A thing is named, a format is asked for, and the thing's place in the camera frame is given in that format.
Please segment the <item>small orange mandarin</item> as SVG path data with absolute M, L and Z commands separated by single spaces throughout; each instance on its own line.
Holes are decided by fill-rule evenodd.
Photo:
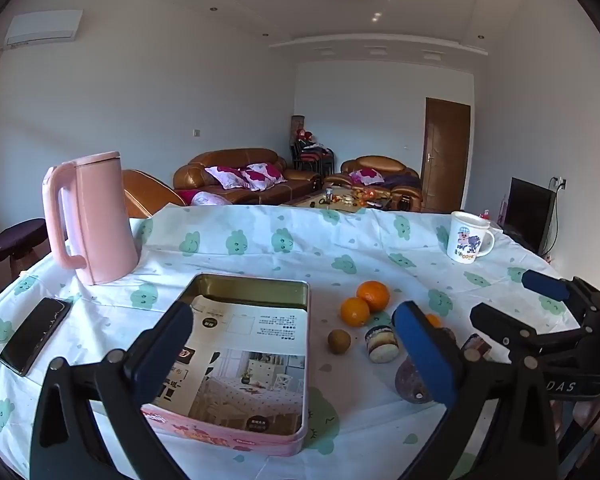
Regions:
M 426 318 L 429 321 L 429 323 L 435 328 L 441 328 L 443 326 L 441 318 L 439 318 L 437 315 L 427 314 Z

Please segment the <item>purple passion fruit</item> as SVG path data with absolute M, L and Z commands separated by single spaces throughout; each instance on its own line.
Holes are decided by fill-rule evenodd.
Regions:
M 394 386 L 398 395 L 411 404 L 425 404 L 432 401 L 422 376 L 409 356 L 396 371 Z

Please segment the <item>layered cake piece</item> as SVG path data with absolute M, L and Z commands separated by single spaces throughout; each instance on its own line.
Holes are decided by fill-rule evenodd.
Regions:
M 389 363 L 400 353 L 396 334 L 390 325 L 373 326 L 366 332 L 364 339 L 368 358 L 373 363 Z

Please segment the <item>brown kiwi fruit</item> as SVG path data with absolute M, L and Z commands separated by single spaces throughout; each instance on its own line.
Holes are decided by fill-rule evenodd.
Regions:
M 351 347 L 351 336 L 345 330 L 332 330 L 327 336 L 327 345 L 330 352 L 340 356 Z

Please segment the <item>dark dried date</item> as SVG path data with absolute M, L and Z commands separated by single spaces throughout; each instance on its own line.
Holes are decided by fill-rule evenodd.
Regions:
M 479 358 L 489 359 L 492 347 L 480 335 L 471 334 L 460 348 L 462 356 L 471 362 L 476 362 Z

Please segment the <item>black television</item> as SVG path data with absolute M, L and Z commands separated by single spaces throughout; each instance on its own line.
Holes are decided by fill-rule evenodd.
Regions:
M 555 191 L 513 178 L 503 222 L 504 233 L 535 255 L 541 255 L 550 232 L 555 202 Z

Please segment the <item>black smartphone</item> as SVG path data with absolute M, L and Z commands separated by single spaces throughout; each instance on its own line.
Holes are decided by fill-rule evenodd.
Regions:
M 71 307 L 67 300 L 43 298 L 5 344 L 0 362 L 17 375 L 26 376 Z

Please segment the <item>pink metal tin box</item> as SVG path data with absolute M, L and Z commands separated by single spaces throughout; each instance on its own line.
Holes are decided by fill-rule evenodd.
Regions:
M 193 330 L 145 417 L 182 438 L 269 456 L 308 430 L 310 289 L 300 281 L 196 276 Z

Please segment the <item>printed paper sheet in tin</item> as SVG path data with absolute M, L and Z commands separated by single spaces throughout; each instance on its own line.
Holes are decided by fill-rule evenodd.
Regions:
M 301 426 L 308 312 L 194 299 L 194 325 L 156 397 L 214 426 L 291 436 Z

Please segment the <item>cluttered coffee table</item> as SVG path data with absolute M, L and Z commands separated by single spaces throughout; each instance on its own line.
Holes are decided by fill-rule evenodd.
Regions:
M 383 188 L 366 188 L 354 186 L 328 186 L 317 192 L 296 198 L 287 203 L 288 206 L 333 209 L 341 212 L 357 212 L 363 208 L 390 210 L 393 198 Z

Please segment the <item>brown leather chair near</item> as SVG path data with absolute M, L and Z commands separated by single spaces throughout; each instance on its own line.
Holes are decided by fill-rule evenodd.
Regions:
M 123 169 L 122 183 L 125 208 L 130 218 L 147 219 L 169 204 L 186 206 L 170 186 L 146 172 Z

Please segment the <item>stacked black red chairs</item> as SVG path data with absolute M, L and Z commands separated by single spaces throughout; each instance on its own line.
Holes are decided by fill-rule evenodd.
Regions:
M 334 152 L 319 144 L 306 129 L 300 128 L 294 133 L 290 150 L 294 169 L 316 172 L 322 177 L 335 172 Z

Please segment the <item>brown leather long sofa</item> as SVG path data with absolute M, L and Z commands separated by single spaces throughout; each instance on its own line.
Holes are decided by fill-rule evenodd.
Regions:
M 208 192 L 232 204 L 281 205 L 318 191 L 322 177 L 289 168 L 267 148 L 229 148 L 202 153 L 178 168 L 173 186 L 192 197 Z

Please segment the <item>pink floral cushion right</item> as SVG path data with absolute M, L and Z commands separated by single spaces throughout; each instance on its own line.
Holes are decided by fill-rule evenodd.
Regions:
M 256 162 L 242 168 L 240 174 L 252 192 L 264 192 L 275 185 L 286 183 L 282 172 L 270 162 Z

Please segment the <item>pink floral cushion left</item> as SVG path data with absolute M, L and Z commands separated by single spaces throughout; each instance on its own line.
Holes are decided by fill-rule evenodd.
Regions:
M 211 166 L 204 168 L 204 171 L 214 177 L 224 190 L 234 190 L 234 188 L 249 190 L 249 184 L 239 169 L 227 166 Z

